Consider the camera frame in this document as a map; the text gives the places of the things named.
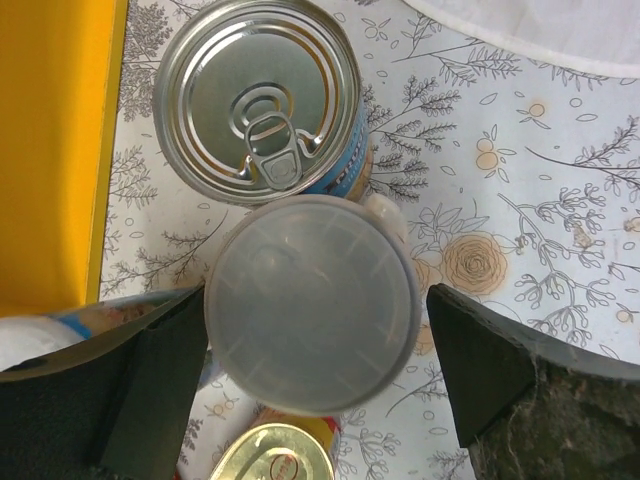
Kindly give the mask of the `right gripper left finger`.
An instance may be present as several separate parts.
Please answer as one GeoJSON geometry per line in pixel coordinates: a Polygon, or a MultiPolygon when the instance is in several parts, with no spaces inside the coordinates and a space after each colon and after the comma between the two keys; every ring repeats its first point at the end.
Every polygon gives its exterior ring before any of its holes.
{"type": "Polygon", "coordinates": [[[4,479],[171,479],[206,352],[204,290],[1,375],[4,479]]]}

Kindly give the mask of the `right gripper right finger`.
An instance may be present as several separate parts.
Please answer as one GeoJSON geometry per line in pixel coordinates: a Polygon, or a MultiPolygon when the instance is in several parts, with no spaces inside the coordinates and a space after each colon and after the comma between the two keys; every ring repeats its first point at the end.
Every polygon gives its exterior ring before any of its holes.
{"type": "Polygon", "coordinates": [[[638,478],[638,365],[542,334],[444,284],[429,288],[426,307],[476,478],[638,478]]]}

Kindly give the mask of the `tall porridge can plastic lid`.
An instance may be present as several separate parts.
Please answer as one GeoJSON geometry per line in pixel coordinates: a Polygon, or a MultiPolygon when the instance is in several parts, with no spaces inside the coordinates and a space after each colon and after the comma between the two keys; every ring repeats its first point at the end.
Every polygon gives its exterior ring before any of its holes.
{"type": "Polygon", "coordinates": [[[330,416],[391,384],[416,342],[421,293],[399,207],[299,195],[248,214],[222,244],[204,313],[215,359],[249,396],[330,416]]]}

